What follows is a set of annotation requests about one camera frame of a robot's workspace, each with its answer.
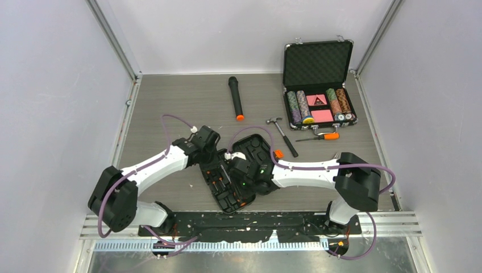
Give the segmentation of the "black tool kit case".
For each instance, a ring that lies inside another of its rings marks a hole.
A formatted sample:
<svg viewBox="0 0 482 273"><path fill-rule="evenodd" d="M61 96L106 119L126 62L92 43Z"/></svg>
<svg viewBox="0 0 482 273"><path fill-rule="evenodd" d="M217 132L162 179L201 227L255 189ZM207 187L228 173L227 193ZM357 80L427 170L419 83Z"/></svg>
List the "black tool kit case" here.
<svg viewBox="0 0 482 273"><path fill-rule="evenodd" d="M280 187L273 181L274 164L270 145L259 134L249 135L233 144L233 151L246 158L225 159L226 149L216 160L201 164L200 170L214 200L226 214L251 204L257 195L268 195Z"/></svg>

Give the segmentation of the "orange handled screwdriver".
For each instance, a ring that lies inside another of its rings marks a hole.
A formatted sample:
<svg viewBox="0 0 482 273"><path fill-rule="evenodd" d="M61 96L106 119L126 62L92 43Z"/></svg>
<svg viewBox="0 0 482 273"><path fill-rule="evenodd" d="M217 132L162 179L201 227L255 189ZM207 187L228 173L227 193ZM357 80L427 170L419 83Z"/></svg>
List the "orange handled screwdriver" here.
<svg viewBox="0 0 482 273"><path fill-rule="evenodd" d="M339 139L339 133L322 133L311 138L297 139L296 142L303 142L309 140L337 140Z"/></svg>

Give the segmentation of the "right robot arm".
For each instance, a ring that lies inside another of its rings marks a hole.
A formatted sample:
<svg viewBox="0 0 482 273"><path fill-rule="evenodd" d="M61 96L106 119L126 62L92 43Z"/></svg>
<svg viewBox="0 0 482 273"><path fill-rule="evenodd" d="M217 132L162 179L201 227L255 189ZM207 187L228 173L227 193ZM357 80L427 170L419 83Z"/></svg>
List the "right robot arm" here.
<svg viewBox="0 0 482 273"><path fill-rule="evenodd" d="M249 161L241 152L225 153L227 173L240 191L268 195L289 187L335 190L337 199L327 207L325 228L340 233L359 212L378 209L381 173L358 156L343 152L325 162Z"/></svg>

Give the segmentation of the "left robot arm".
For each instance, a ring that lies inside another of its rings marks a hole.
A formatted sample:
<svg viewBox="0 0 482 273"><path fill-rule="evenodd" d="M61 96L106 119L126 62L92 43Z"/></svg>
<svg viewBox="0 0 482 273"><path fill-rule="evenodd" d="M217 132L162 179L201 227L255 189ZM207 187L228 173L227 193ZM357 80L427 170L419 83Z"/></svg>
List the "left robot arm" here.
<svg viewBox="0 0 482 273"><path fill-rule="evenodd" d="M221 136L211 128L192 129L191 136L174 140L161 153L134 166L105 168L88 201L98 216L98 228L111 232L138 225L168 235L173 231L173 212L161 202L138 200L141 193L168 175L193 165L218 163L217 143Z"/></svg>

